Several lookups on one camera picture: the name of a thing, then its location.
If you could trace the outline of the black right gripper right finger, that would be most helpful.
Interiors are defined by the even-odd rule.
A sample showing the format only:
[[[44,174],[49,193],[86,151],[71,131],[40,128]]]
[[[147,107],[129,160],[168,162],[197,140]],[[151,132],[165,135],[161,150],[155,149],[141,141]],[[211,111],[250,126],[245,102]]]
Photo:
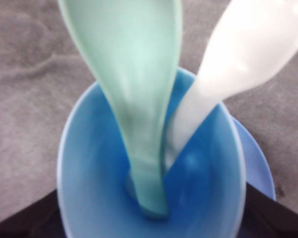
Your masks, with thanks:
[[[246,184],[238,238],[298,238],[298,214]]]

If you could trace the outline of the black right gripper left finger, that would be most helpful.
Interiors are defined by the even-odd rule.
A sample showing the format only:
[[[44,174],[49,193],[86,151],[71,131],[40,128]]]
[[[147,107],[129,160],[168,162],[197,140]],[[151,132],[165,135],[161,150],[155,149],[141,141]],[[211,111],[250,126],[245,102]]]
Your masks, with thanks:
[[[64,236],[56,190],[0,222],[0,238],[63,238]]]

